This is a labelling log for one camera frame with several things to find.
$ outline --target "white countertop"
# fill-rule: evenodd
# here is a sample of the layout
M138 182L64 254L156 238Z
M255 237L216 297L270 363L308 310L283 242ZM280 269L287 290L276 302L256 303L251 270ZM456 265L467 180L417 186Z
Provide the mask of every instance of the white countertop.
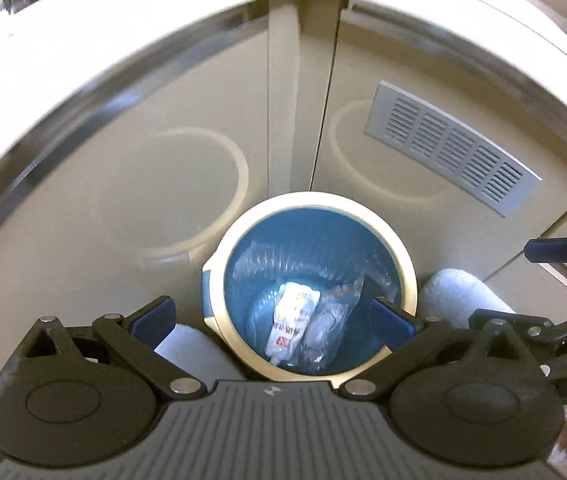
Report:
M0 157L87 81L180 28L250 0L42 0L1 25ZM567 36L525 0L364 0L490 51L567 105Z

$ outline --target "rolled towel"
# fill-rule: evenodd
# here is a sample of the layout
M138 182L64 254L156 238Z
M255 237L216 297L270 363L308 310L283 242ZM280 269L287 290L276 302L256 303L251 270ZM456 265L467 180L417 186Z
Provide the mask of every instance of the rolled towel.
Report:
M208 389L218 380L245 380L230 356L191 326L176 325L154 351L196 377Z
M437 272L419 292L417 316L438 316L456 328L468 328L468 317L478 308L514 313L480 279L465 270Z

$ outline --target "metal screw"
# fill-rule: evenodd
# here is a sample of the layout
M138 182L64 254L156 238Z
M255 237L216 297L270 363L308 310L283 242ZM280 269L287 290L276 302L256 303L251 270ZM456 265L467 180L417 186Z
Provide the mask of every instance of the metal screw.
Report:
M170 389L176 394L189 395L198 392L201 383L192 377L182 377L170 383Z
M345 391L350 395L358 397L372 395L376 389L377 386L372 381L365 379L354 379L349 383L345 383Z

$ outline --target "white bin rim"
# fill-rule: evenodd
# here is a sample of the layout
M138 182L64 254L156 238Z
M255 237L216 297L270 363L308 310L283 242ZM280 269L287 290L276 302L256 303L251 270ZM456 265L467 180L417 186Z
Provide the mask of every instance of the white bin rim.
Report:
M213 316L205 318L206 324L230 346L230 349L260 375L275 381L330 381L334 388L361 373L391 354L382 348L368 362L356 368L331 376L306 376L283 370L270 364L254 352L239 335L228 314L225 300L225 276L230 256L247 232L266 218L283 211L314 208L334 211L360 222L368 228L390 252L397 266L401 282L401 308L414 315L417 311L417 277L412 260L399 236L376 213L366 206L343 196L318 191L302 191L279 195L255 205L241 215L228 229L217 250L203 266L210 272L210 306Z

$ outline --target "gray ribbed plate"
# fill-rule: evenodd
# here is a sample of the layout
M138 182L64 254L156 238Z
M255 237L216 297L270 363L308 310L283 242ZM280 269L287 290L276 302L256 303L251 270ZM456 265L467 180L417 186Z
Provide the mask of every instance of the gray ribbed plate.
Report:
M385 81L377 87L365 131L502 216L514 212L541 181L480 133Z
M174 402L128 452L71 470L4 460L0 480L561 480L541 462L499 471L442 464L403 443L381 410L328 383L224 381Z

